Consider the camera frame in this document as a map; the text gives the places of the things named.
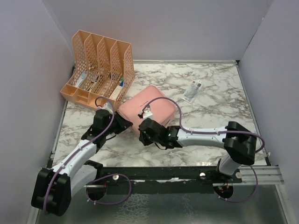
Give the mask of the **pink medicine kit case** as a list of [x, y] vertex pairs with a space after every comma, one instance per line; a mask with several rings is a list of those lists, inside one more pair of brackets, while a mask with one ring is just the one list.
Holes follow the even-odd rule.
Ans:
[[151, 118], [164, 127], [173, 121], [176, 112], [176, 106], [165, 99], [165, 95], [157, 87], [146, 87], [119, 107], [119, 114], [133, 123], [130, 130], [137, 137], [140, 136], [138, 128], [142, 122], [138, 114], [142, 109], [151, 112]]

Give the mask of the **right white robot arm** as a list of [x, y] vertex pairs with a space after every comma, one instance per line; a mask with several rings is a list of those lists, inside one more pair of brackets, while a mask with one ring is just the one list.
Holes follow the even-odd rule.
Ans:
[[139, 141], [144, 146], [159, 144], [165, 149], [188, 146], [207, 146], [225, 149], [227, 154], [220, 159], [215, 170], [215, 179], [226, 182], [241, 166], [255, 163], [257, 135], [237, 122], [230, 121], [220, 128], [202, 129], [180, 126], [164, 127], [147, 118], [139, 125]]

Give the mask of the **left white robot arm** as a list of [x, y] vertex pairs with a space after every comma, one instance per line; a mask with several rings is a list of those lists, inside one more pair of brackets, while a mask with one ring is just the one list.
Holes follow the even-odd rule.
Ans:
[[110, 134], [120, 134], [132, 122], [118, 112], [105, 109], [96, 111], [92, 125], [82, 135], [75, 149], [52, 168], [42, 168], [36, 179], [31, 206], [45, 213], [62, 216], [68, 209], [72, 196], [88, 182], [98, 184], [103, 172], [86, 162], [106, 142]]

